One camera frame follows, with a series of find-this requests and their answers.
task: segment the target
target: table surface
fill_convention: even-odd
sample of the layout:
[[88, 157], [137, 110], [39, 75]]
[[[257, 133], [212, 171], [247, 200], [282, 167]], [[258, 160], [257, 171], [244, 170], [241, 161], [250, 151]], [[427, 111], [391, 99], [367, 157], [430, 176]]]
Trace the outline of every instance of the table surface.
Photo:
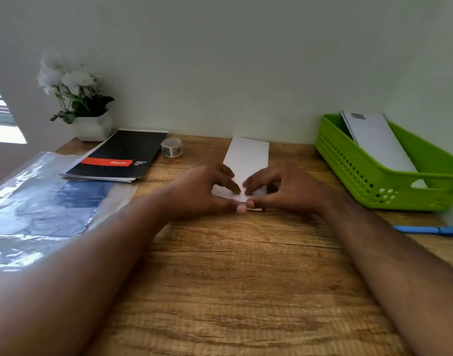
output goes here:
[[[184, 155], [159, 155], [136, 195], [203, 162], [230, 139], [175, 135]], [[82, 155], [78, 139], [58, 152]], [[345, 191], [313, 145], [272, 142], [269, 164], [293, 162]], [[441, 225], [436, 215], [379, 211], [390, 223]], [[453, 264], [453, 239], [414, 235]], [[315, 217], [280, 210], [167, 226], [125, 282], [86, 355], [411, 355], [353, 263]]]

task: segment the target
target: orange-red label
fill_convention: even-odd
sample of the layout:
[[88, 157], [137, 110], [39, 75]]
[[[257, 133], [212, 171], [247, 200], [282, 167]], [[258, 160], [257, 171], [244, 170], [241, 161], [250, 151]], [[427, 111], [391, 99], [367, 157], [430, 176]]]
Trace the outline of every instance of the orange-red label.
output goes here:
[[80, 164], [98, 166], [129, 166], [133, 160], [114, 160], [112, 158], [86, 157]]

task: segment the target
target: black cover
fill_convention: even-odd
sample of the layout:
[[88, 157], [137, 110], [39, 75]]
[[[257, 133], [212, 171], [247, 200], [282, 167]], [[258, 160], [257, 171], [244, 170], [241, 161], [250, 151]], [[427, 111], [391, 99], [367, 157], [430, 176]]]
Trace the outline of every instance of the black cover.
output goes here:
[[79, 163], [66, 174], [98, 178], [140, 178], [146, 173], [160, 149], [160, 143], [166, 137], [166, 132], [119, 130], [87, 157], [133, 160], [131, 165], [120, 167]]

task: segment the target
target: plastic bag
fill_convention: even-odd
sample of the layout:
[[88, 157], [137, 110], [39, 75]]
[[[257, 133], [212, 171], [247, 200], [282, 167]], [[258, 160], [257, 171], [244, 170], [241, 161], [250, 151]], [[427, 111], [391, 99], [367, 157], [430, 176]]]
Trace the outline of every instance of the plastic bag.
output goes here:
[[40, 153], [0, 185], [0, 270], [34, 263], [131, 200], [136, 185], [60, 177], [77, 158]]

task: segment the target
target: person's right arm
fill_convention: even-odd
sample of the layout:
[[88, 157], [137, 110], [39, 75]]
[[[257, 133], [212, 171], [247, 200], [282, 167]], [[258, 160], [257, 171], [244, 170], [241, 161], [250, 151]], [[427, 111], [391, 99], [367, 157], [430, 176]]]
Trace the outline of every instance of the person's right arm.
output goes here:
[[359, 269], [386, 314], [420, 356], [453, 355], [453, 266], [347, 195], [294, 166], [267, 167], [243, 184], [248, 208], [279, 207], [322, 217]]

